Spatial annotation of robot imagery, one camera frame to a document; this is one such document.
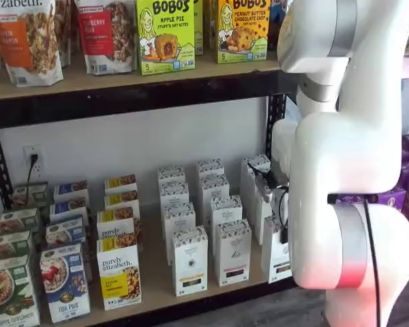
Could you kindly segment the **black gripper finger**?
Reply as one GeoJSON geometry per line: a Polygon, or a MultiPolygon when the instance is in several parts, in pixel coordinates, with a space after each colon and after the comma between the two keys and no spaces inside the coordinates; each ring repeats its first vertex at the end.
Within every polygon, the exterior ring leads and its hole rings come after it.
{"type": "Polygon", "coordinates": [[[253,172],[254,176],[260,176],[260,175],[268,174],[268,172],[269,172],[268,168],[256,167],[256,166],[252,165],[252,163],[250,161],[247,163],[247,167],[249,168],[249,170],[251,170],[253,172]]]}
{"type": "Polygon", "coordinates": [[[273,173],[261,172],[255,176],[255,183],[258,192],[266,203],[271,203],[273,199],[273,173]]]}

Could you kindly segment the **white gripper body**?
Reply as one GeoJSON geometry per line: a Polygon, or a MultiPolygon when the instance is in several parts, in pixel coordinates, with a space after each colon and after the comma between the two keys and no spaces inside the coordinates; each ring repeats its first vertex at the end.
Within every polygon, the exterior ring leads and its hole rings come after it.
{"type": "Polygon", "coordinates": [[[288,191],[289,186],[280,185],[273,190],[273,198],[271,200],[273,214],[283,227],[288,226],[288,191]]]}

